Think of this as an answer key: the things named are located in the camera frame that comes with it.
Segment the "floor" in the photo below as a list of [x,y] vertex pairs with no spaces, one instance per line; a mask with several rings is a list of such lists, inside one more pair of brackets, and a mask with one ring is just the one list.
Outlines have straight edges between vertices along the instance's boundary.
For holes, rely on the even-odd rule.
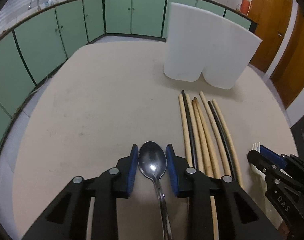
[[[101,42],[112,42],[112,41],[149,41],[146,39],[132,38],[132,37],[104,37],[97,41]],[[252,67],[252,69],[265,81],[267,87],[272,92],[276,101],[278,102],[280,108],[282,109],[284,116],[289,124],[289,118],[285,112],[282,101],[272,84],[271,80],[265,76],[263,72],[257,68]],[[9,135],[4,143],[2,152],[0,153],[0,223],[8,232],[13,240],[20,239],[18,232],[15,227],[14,215],[13,215],[13,205],[12,205],[12,184],[14,168],[16,163],[16,158],[18,150],[20,147],[20,142],[23,138],[25,129],[28,125],[29,118],[39,101],[42,93],[45,91],[47,86],[50,84],[51,78],[49,78],[38,91],[34,93],[34,96],[24,107],[20,115],[18,116],[16,122],[12,126]]]

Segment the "spoon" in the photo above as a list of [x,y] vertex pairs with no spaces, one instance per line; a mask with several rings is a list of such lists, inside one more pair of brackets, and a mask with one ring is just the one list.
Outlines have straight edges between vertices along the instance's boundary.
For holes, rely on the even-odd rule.
[[138,165],[141,173],[153,181],[157,198],[159,199],[163,239],[172,240],[168,211],[166,210],[164,194],[160,184],[160,178],[164,174],[167,165],[164,151],[155,142],[144,143],[139,150]]

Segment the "spoon handle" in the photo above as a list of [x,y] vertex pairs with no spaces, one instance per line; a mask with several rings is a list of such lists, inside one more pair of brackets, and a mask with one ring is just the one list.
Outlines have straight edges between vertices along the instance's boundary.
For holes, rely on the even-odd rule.
[[162,226],[163,226],[163,239],[172,240],[172,231],[171,231],[168,211],[166,209],[165,198],[164,198],[163,190],[161,188],[160,181],[156,180],[154,185],[155,185],[156,194],[157,194],[157,198],[159,199],[159,205],[160,205],[161,220],[162,220]]

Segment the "sink faucet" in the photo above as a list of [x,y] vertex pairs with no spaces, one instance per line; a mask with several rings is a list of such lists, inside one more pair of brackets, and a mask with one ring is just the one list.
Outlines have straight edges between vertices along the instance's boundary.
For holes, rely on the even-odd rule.
[[39,6],[39,0],[37,0],[37,10],[41,11],[41,7]]

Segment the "red thermos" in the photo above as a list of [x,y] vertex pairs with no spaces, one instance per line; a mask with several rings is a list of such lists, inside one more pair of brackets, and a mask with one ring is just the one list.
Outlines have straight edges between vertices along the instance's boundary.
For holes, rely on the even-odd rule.
[[250,0],[242,0],[240,12],[247,15],[250,7]]

